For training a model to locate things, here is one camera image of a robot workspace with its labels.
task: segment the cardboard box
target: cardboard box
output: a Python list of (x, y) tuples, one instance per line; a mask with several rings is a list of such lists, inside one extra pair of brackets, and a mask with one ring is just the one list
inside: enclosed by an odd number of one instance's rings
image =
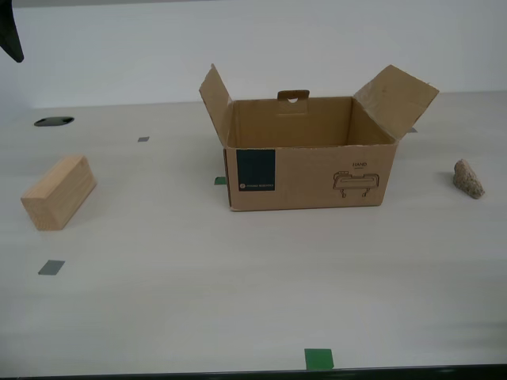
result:
[(394, 66), (353, 97), (232, 101), (214, 65), (200, 87), (234, 211), (380, 205), (398, 141), (437, 94)]

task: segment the black hole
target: black hole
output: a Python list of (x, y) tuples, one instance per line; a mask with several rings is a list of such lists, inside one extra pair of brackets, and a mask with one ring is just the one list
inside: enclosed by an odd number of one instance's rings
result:
[(61, 125), (72, 123), (73, 121), (74, 117), (69, 116), (46, 117), (36, 121), (33, 125), (36, 127), (59, 127)]

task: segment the box flap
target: box flap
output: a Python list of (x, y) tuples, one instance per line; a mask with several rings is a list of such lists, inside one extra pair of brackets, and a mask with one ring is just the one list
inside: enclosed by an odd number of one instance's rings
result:
[(220, 142), (223, 146), (227, 146), (227, 134), (230, 126), (227, 122), (227, 109), (232, 100), (215, 65), (212, 65), (203, 84), (200, 85), (199, 92), (209, 116), (212, 118)]
[(400, 140), (438, 93), (438, 89), (390, 65), (354, 97), (383, 130)]

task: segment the white table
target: white table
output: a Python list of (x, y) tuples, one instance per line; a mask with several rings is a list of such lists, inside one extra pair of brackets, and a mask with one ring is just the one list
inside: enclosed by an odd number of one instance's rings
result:
[[(506, 105), (440, 95), (380, 207), (250, 213), (213, 184), (200, 103), (27, 112), (0, 129), (0, 376), (297, 370), (304, 348), (335, 367), (503, 363)], [(98, 186), (64, 230), (36, 231), (21, 194), (80, 153)], [(483, 199), (452, 185), (460, 158)], [(37, 275), (50, 259), (59, 274)]]

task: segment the wooden block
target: wooden block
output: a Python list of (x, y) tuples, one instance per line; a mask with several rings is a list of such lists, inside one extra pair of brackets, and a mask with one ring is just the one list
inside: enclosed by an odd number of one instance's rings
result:
[(21, 202), (38, 230), (61, 230), (96, 184), (85, 156), (67, 156), (30, 188)]

